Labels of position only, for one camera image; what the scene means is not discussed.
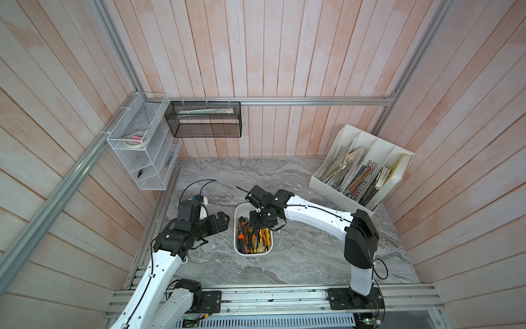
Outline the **white plastic storage box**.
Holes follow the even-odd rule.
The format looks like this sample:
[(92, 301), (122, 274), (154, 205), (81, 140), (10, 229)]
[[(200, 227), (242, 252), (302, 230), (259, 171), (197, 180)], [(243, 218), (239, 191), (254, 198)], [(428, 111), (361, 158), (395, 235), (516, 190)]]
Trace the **white plastic storage box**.
[(234, 213), (234, 249), (242, 256), (264, 256), (274, 246), (269, 229), (254, 229), (249, 225), (249, 215), (254, 210), (251, 204), (245, 203), (239, 205)]

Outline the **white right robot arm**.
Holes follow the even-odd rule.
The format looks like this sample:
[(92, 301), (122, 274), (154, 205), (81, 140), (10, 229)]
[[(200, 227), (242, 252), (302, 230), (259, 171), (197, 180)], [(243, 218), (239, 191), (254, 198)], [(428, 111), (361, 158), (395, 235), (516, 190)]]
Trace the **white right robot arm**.
[(247, 192), (245, 199), (254, 207), (249, 213), (253, 228), (280, 230), (278, 219), (282, 219), (305, 223), (343, 241), (344, 257), (351, 266), (349, 288), (332, 289), (327, 296), (341, 303), (335, 309), (370, 306), (379, 234), (367, 212), (337, 211), (283, 189), (271, 194), (258, 185)]

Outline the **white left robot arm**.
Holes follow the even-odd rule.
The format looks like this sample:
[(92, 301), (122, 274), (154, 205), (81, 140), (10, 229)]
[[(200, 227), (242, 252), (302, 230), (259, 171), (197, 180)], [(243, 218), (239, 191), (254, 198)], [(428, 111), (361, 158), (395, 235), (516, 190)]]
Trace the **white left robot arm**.
[(152, 241), (146, 272), (113, 328), (173, 328), (188, 311), (204, 310), (201, 283), (181, 279), (167, 295), (175, 272), (195, 243), (207, 244), (207, 237), (226, 231), (230, 217), (224, 212), (209, 214), (204, 198), (179, 203), (178, 215)]

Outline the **yellow pliers in box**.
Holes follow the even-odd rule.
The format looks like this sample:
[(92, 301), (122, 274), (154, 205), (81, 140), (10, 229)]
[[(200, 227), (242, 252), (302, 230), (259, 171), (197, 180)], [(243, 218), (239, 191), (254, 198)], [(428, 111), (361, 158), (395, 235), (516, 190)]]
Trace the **yellow pliers in box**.
[(260, 229), (258, 232), (258, 253), (266, 253), (271, 247), (271, 237), (268, 228)]

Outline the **orange pliers in box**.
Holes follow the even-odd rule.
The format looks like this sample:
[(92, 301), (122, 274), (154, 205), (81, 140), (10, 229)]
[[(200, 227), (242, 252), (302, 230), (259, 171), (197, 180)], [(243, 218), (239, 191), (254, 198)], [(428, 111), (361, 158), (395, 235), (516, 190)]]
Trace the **orange pliers in box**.
[(244, 217), (238, 218), (236, 246), (241, 254), (252, 253), (252, 233)]

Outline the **white desktop file organizer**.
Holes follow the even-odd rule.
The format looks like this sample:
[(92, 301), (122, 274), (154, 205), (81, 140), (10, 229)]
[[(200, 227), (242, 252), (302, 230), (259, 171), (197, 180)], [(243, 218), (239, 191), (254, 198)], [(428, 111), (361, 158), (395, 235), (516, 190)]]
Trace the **white desktop file organizer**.
[(356, 127), (336, 136), (309, 187), (349, 212), (374, 215), (401, 182), (414, 153)]

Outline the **tape roll on shelf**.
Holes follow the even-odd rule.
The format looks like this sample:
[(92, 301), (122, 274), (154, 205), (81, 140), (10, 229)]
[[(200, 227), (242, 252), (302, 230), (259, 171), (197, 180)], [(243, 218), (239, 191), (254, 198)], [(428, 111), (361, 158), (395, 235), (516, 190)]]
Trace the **tape roll on shelf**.
[(144, 147), (143, 135), (130, 134), (124, 138), (124, 145), (130, 149), (140, 149)]

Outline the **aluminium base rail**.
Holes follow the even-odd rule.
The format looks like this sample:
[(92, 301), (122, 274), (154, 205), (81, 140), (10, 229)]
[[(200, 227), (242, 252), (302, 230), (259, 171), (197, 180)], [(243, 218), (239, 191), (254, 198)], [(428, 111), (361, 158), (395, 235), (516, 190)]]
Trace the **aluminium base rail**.
[[(441, 310), (445, 306), (430, 284), (380, 285), (386, 311)], [(326, 291), (329, 286), (219, 286), (204, 291), (221, 291), (220, 315), (278, 315), (331, 313)]]

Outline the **black mesh wall basket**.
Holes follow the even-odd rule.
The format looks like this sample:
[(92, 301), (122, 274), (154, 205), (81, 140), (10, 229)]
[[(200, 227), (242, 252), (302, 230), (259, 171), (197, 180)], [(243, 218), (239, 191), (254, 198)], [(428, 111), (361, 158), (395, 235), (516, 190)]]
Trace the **black mesh wall basket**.
[(164, 118), (175, 138), (242, 137), (239, 102), (171, 101)]

